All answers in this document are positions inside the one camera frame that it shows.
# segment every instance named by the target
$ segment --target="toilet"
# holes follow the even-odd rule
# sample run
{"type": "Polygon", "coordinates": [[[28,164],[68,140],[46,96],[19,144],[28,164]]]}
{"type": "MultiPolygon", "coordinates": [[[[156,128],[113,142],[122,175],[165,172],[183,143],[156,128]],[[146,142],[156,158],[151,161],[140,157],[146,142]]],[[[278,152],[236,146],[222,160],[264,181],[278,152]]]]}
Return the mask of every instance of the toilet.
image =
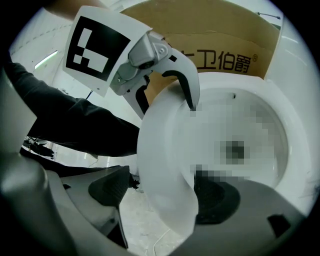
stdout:
{"type": "Polygon", "coordinates": [[[193,232],[195,170],[222,180],[265,184],[308,215],[308,182],[319,177],[320,82],[309,49],[285,18],[265,76],[199,74],[190,111],[179,82],[165,88],[142,120],[137,160],[152,208],[175,232],[193,232]]]}

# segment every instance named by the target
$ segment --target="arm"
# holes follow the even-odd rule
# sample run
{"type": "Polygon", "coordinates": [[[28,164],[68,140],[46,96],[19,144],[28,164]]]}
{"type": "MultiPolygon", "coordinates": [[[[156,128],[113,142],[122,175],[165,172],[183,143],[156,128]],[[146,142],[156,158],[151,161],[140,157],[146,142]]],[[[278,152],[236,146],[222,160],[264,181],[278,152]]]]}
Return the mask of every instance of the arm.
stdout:
{"type": "Polygon", "coordinates": [[[84,98],[74,98],[6,57],[4,70],[36,115],[28,136],[92,155],[124,157],[137,153],[139,128],[84,98]]]}
{"type": "Polygon", "coordinates": [[[44,8],[54,15],[73,21],[81,6],[107,8],[99,0],[54,0],[44,8]]]}

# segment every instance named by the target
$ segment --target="black sleeve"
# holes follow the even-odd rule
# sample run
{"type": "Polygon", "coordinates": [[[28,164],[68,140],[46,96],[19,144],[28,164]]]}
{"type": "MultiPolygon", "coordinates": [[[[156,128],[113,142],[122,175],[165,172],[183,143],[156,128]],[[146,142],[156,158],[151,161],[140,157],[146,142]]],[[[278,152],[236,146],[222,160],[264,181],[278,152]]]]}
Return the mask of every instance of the black sleeve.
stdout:
{"type": "Polygon", "coordinates": [[[37,116],[29,136],[98,156],[137,153],[139,128],[84,98],[73,98],[45,82],[10,57],[4,69],[14,88],[37,116]]]}

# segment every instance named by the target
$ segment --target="cardboard box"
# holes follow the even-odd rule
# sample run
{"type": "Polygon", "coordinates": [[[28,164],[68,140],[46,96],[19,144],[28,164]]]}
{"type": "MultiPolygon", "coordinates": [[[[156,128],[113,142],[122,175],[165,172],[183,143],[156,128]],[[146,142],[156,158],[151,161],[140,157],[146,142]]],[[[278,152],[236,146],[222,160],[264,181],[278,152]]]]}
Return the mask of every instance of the cardboard box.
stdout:
{"type": "MultiPolygon", "coordinates": [[[[254,12],[224,0],[150,0],[122,12],[165,36],[188,56],[198,72],[264,78],[279,30],[254,12]]],[[[149,104],[174,77],[152,73],[145,90],[149,104]]]]}

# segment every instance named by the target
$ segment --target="toilet seat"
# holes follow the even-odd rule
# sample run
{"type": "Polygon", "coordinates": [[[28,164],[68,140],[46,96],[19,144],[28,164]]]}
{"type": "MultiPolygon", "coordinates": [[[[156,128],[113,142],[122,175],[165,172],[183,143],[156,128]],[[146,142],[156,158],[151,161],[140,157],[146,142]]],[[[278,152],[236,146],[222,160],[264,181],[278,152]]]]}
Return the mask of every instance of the toilet seat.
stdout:
{"type": "MultiPolygon", "coordinates": [[[[303,125],[288,99],[275,84],[259,77],[208,72],[200,73],[199,81],[200,103],[206,96],[203,93],[206,90],[229,93],[236,90],[261,98],[273,109],[284,129],[288,149],[285,171],[274,189],[297,207],[311,161],[303,125]]],[[[173,127],[179,121],[177,117],[180,114],[177,113],[188,111],[181,87],[176,81],[164,89],[149,107],[142,121],[137,145],[141,185],[150,204],[169,227],[183,235],[193,231],[198,200],[193,191],[193,167],[181,169],[175,154],[177,149],[173,138],[179,136],[183,126],[179,129],[173,127]]]]}

